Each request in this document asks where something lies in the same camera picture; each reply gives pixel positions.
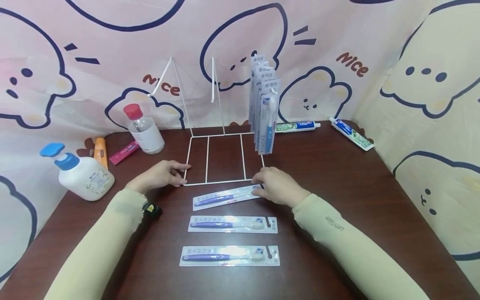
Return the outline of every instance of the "toothbrush package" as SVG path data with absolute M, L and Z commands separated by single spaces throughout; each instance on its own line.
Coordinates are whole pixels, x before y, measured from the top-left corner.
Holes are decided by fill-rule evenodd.
M 252 191 L 256 188 L 262 187 L 260 184 L 255 184 L 194 197 L 193 211 L 259 198 L 252 195 Z
M 258 117 L 258 154 L 270 154 L 275 139 L 276 117 L 278 115 L 278 91 L 280 79 L 262 82 L 259 92 Z
M 255 92 L 254 92 L 254 87 L 255 87 L 255 67 L 257 65 L 268 65 L 268 61 L 265 58 L 265 55 L 255 55 L 252 56 L 250 59 L 250 64 L 251 64 L 251 71 L 250 71 L 250 98 L 249 98 L 249 113 L 248 113 L 248 123 L 250 124 L 250 130 L 251 132 L 254 132 L 254 110 L 255 110 Z
M 280 266 L 280 256 L 277 246 L 186 246 L 180 266 Z
M 269 66 L 265 55 L 252 57 L 250 81 L 248 120 L 251 132 L 255 134 L 255 151 L 260 155 L 270 154 L 278 115 L 280 79 L 275 69 Z
M 278 227 L 272 216 L 191 216 L 188 232 L 278 233 Z

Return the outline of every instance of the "cartoon backdrop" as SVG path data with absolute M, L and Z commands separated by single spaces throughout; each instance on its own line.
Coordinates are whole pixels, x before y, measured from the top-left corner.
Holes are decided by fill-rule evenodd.
M 479 105 L 472 100 L 477 67 L 473 46 L 478 44 L 467 38 L 474 38 L 470 31 L 477 25 L 471 15 L 475 10 L 462 11 L 466 17 L 455 14 L 456 7 L 440 10 L 414 32 L 436 0 L 0 3 L 0 124 L 5 145 L 0 150 L 0 287 L 65 193 L 57 168 L 38 151 L 58 141 L 75 152 L 85 148 L 89 137 L 123 131 L 126 117 L 121 110 L 132 102 L 140 103 L 162 129 L 221 125 L 217 105 L 210 103 L 212 57 L 226 123 L 247 119 L 250 57 L 264 53 L 282 80 L 279 121 L 329 116 L 358 120 L 388 165 L 398 165 L 395 174 L 407 191 L 412 189 L 408 194 L 414 202 L 418 195 L 413 187 L 431 183 L 418 186 L 430 193 L 422 196 L 426 203 L 422 200 L 420 210 L 444 216 L 433 199 L 436 194 L 456 197 L 455 185 L 447 191 L 446 182 L 466 180 L 464 186 L 478 188 L 474 167 L 479 163 L 473 161 L 469 138 L 474 135 L 467 126 L 474 125 Z M 444 16 L 450 10 L 455 26 L 445 28 L 453 18 Z M 455 30 L 467 34 L 455 35 Z M 422 39 L 431 48 L 421 47 Z M 175 65 L 149 97 L 171 57 Z M 419 79 L 430 81 L 420 84 Z M 362 101 L 365 107 L 354 114 Z M 422 133 L 431 136 L 431 145 Z M 443 158 L 414 154 L 419 150 Z M 428 173 L 430 163 L 448 174 L 453 168 L 458 175 L 437 178 Z M 411 170 L 422 180 L 407 182 L 402 174 Z M 468 193 L 459 195 L 471 200 Z M 452 254 L 470 258 L 464 248 L 451 248 L 443 231 L 436 232 Z
M 439 1 L 353 118 L 477 291 L 479 14 L 479 0 Z

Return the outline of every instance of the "toothbrush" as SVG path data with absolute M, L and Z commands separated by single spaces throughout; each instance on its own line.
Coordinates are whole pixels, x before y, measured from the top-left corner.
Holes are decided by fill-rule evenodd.
M 190 223 L 190 227 L 195 228 L 238 228 L 238 227 L 247 227 L 252 229 L 263 229 L 264 224 L 262 222 L 253 222 L 250 224 L 240 224 L 232 222 L 197 222 Z
M 265 149 L 266 153 L 270 152 L 270 149 L 272 147 L 273 120 L 274 120 L 273 114 L 275 114 L 275 111 L 276 111 L 276 99 L 274 95 L 272 95 L 270 97 L 270 100 L 268 101 L 268 109 L 270 110 L 270 120 L 268 122 L 268 127 L 267 127 L 267 138 L 266 138 L 266 149 Z
M 248 195 L 248 194 L 251 194 L 251 192 L 241 193 L 241 194 L 238 194 L 238 195 L 227 194 L 227 195 L 215 196 L 215 197 L 213 197 L 213 198 L 208 198 L 208 199 L 200 200 L 200 201 L 198 201 L 198 202 L 195 203 L 195 206 L 202 206 L 202 205 L 208 205 L 208 204 L 223 202 L 223 201 L 226 201 L 226 200 L 233 199 L 233 198 L 235 198 L 235 197 L 246 196 L 246 195 Z
M 252 261 L 262 261 L 264 259 L 263 253 L 254 253 L 252 255 L 228 255 L 228 254 L 193 254 L 184 255 L 182 260 L 190 262 L 218 262 L 218 261 L 230 261 L 234 259 L 249 259 Z

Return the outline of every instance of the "pump dispenser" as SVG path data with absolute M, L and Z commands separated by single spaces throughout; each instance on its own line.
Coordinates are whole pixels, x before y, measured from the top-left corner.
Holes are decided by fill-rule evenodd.
M 40 156 L 51 157 L 60 168 L 60 184 L 88 201 L 105 195 L 115 182 L 112 173 L 92 157 L 79 158 L 63 149 L 62 143 L 50 143 L 40 151 Z

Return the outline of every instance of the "white wire rack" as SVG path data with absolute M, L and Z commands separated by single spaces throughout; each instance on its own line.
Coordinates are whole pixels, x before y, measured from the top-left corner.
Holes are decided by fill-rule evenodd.
M 229 182 L 242 182 L 242 181 L 251 181 L 251 178 L 247 178 L 247 174 L 245 172 L 245 154 L 243 150 L 243 136 L 247 134 L 253 134 L 252 132 L 242 132 L 242 133 L 225 133 L 225 123 L 223 121 L 223 111 L 222 111 L 222 103 L 220 100 L 220 89 L 218 84 L 216 84 L 216 93 L 217 93 L 217 98 L 218 98 L 218 106 L 220 108 L 220 117 L 222 119 L 222 132 L 223 134 L 213 134 L 213 135 L 197 135 L 195 136 L 192 131 L 192 125 L 190 123 L 190 118 L 188 116 L 188 111 L 187 111 L 187 106 L 185 105 L 185 98 L 183 97 L 182 93 L 182 88 L 180 86 L 180 80 L 179 76 L 177 73 L 177 68 L 175 66 L 175 61 L 171 57 L 170 60 L 168 61 L 165 69 L 163 70 L 162 76 L 160 76 L 160 79 L 158 80 L 155 89 L 151 94 L 148 94 L 149 96 L 155 95 L 156 91 L 158 90 L 158 87 L 160 86 L 163 76 L 167 72 L 168 67 L 170 66 L 170 63 L 173 65 L 173 70 L 175 71 L 175 77 L 177 79 L 179 88 L 180 88 L 180 97 L 183 102 L 183 107 L 185 109 L 185 115 L 187 116 L 187 122 L 188 122 L 188 127 L 190 129 L 190 142 L 188 144 L 188 154 L 187 154 L 187 164 L 190 161 L 190 150 L 192 148 L 192 140 L 193 139 L 200 139 L 200 138 L 206 138 L 207 139 L 207 157 L 206 157 L 206 166 L 205 166 L 205 182 L 199 182 L 199 183 L 187 183 L 184 184 L 184 186 L 194 186 L 194 185 L 206 185 L 206 184 L 217 184 L 217 183 L 229 183 Z M 217 78 L 216 75 L 216 68 L 215 68 L 215 59 L 212 57 L 212 100 L 211 103 L 215 102 L 215 79 Z M 210 138 L 211 137 L 220 137 L 220 136 L 231 136 L 231 135 L 238 135 L 240 137 L 240 147 L 241 147 L 241 159 L 242 159 L 242 164 L 243 164 L 243 179 L 238 179 L 238 180 L 226 180 L 226 181 L 208 181 L 208 153 L 210 151 Z M 264 156 L 260 155 L 260 158 L 262 159 L 262 166 L 265 167 L 265 162 L 264 162 Z M 187 170 L 185 170 L 185 173 L 183 175 L 184 179 L 187 179 Z

